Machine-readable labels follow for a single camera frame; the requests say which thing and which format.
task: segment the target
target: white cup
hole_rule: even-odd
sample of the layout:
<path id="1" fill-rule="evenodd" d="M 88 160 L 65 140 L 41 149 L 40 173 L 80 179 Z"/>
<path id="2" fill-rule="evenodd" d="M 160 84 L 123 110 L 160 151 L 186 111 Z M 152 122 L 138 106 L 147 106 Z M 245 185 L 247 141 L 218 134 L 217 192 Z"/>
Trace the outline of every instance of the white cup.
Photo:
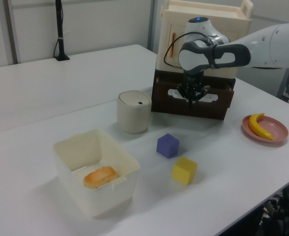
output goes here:
<path id="1" fill-rule="evenodd" d="M 148 128 L 152 101 L 141 91 L 126 91 L 117 98 L 117 122 L 123 131 L 141 133 Z"/>

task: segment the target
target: black pole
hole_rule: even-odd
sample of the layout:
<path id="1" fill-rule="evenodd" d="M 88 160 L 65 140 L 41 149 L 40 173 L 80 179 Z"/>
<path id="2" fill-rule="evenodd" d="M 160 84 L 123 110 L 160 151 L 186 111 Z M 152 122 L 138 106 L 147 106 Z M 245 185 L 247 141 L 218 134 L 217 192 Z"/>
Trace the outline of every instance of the black pole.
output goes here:
<path id="1" fill-rule="evenodd" d="M 56 0 L 56 13 L 57 13 L 57 28 L 58 28 L 58 44 L 59 44 L 59 56 L 55 57 L 58 61 L 70 60 L 70 58 L 64 53 L 64 33 L 62 29 L 62 5 L 61 0 Z"/>

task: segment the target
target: banana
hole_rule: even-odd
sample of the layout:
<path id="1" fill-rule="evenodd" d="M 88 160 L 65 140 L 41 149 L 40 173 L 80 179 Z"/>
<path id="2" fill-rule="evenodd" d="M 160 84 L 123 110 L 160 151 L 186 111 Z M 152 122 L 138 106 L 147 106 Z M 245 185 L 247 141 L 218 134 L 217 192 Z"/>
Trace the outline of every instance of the banana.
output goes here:
<path id="1" fill-rule="evenodd" d="M 259 137 L 273 140 L 272 135 L 267 130 L 262 128 L 257 122 L 257 120 L 262 116 L 264 116 L 264 113 L 251 115 L 249 118 L 248 125 L 250 129 Z"/>

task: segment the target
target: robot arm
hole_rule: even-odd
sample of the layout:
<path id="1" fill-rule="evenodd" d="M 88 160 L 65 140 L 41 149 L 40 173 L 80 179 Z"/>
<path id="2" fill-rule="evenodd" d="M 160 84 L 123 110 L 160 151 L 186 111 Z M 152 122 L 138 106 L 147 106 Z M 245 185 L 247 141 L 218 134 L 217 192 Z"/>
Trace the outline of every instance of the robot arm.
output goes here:
<path id="1" fill-rule="evenodd" d="M 186 31 L 191 30 L 190 24 L 193 20 L 195 31 L 203 32 L 212 27 L 210 31 L 213 33 L 208 36 L 211 40 L 207 41 L 205 38 L 185 39 L 178 59 L 180 66 L 189 76 L 193 77 L 208 68 L 237 66 L 289 68 L 289 24 L 271 26 L 234 42 L 224 43 L 223 40 L 212 39 L 220 36 L 207 18 L 191 19 Z"/>

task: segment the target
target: pink plate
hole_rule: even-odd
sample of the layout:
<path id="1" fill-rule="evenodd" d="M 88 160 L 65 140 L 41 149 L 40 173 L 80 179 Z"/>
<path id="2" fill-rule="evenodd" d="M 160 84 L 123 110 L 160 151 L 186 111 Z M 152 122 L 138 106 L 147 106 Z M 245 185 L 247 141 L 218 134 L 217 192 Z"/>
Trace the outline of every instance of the pink plate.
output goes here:
<path id="1" fill-rule="evenodd" d="M 257 136 L 249 127 L 248 121 L 250 116 L 246 116 L 242 121 L 242 127 L 244 131 L 254 139 L 257 139 L 259 141 L 267 142 L 267 143 L 279 143 L 284 141 L 288 135 L 288 129 L 279 121 L 276 119 L 273 119 L 271 117 L 263 116 L 258 120 L 258 124 L 264 128 L 265 130 L 269 131 L 271 135 L 273 136 L 273 140 L 265 139 Z"/>

